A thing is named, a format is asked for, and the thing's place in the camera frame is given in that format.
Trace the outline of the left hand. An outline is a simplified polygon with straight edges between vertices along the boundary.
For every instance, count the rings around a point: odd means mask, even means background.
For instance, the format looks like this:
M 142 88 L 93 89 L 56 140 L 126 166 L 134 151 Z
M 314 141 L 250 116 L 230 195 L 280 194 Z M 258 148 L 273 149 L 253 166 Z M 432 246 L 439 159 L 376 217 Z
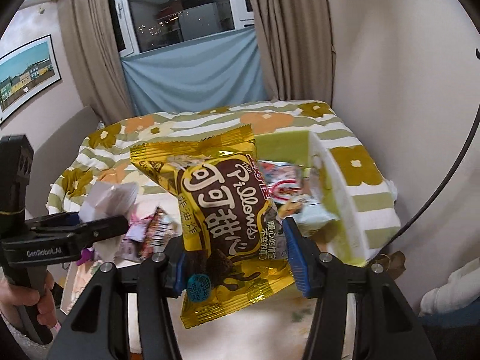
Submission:
M 35 289 L 19 287 L 1 279 L 1 314 L 11 326 L 17 330 L 23 329 L 18 306 L 36 306 L 38 309 L 37 321 L 48 328 L 53 328 L 58 322 L 55 312 L 55 300 L 52 296 L 55 280 L 49 271 L 46 272 L 44 289 L 40 296 Z

